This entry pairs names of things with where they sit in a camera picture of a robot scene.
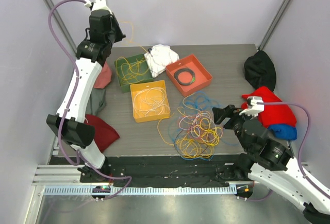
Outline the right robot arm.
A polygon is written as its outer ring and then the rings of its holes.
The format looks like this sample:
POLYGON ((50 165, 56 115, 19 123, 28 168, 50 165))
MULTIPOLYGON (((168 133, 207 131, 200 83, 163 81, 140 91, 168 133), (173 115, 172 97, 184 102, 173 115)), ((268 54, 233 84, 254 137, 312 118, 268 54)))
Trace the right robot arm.
POLYGON ((233 167, 235 178, 263 184, 296 206, 310 223, 329 223, 329 188, 303 167, 300 155, 269 137, 256 118, 265 106, 259 100, 247 109, 212 109, 215 124, 227 118, 224 129, 234 131, 244 150, 233 167))

